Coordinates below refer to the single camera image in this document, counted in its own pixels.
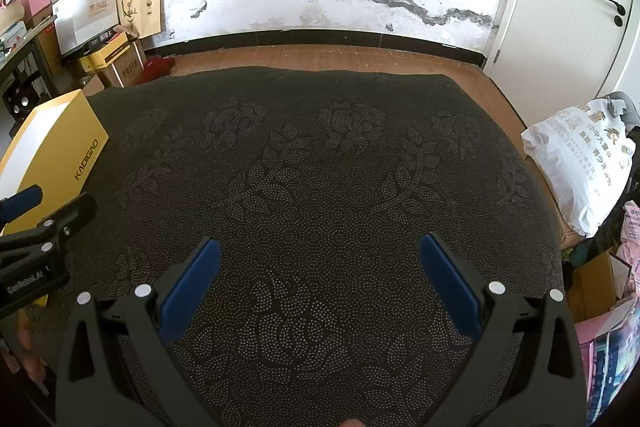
wooden floor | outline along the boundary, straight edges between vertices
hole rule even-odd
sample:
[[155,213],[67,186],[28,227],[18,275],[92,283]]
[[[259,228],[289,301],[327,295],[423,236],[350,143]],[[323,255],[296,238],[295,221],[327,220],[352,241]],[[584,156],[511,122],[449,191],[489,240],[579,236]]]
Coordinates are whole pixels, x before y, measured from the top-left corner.
[[446,74],[494,119],[524,158],[520,133],[525,127],[494,83],[477,66],[448,58],[358,46],[296,44],[256,46],[180,55],[172,75],[264,66],[285,70],[349,70],[366,73]]

kraft paper bag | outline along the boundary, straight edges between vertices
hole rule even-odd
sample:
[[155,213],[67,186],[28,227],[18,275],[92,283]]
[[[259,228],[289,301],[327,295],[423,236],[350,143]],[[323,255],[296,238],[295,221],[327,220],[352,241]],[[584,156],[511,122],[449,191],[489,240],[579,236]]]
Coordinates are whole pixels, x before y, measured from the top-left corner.
[[118,0],[118,16],[140,39],[160,32],[160,0]]

black baseboard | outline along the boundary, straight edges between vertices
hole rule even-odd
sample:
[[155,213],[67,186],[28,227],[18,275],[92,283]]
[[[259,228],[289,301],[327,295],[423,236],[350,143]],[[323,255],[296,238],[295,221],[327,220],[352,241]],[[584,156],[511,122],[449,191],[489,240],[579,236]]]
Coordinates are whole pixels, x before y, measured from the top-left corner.
[[245,48],[250,46],[274,46],[280,44],[341,44],[343,46],[366,46],[385,48],[404,52],[436,55],[468,62],[482,68],[486,61],[479,52],[447,46],[439,42],[414,39],[400,35],[390,35],[352,30],[268,30],[260,32],[232,33],[176,42],[147,50],[148,54],[157,53],[161,57],[168,55],[186,55],[208,52],[223,48]]

red cloth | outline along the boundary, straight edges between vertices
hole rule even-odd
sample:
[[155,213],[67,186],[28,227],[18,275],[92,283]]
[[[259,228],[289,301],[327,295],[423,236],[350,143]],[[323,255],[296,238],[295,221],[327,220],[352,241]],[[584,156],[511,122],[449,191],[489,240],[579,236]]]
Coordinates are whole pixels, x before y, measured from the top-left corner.
[[151,82],[161,76],[168,76],[171,68],[175,66],[175,58],[153,57],[145,62],[144,71],[140,75],[137,84]]

dark patterned rug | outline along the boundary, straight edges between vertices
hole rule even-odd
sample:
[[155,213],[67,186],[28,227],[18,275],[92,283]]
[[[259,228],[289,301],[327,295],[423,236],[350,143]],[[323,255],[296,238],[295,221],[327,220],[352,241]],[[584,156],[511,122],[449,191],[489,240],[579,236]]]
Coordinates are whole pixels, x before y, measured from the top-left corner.
[[77,293],[126,295],[210,235],[222,270],[171,349],[225,425],[413,426],[470,345],[418,265],[424,234],[514,291],[561,287],[543,193],[446,76],[236,68],[90,101],[110,136],[85,185],[97,218],[72,281],[30,310],[52,367]]

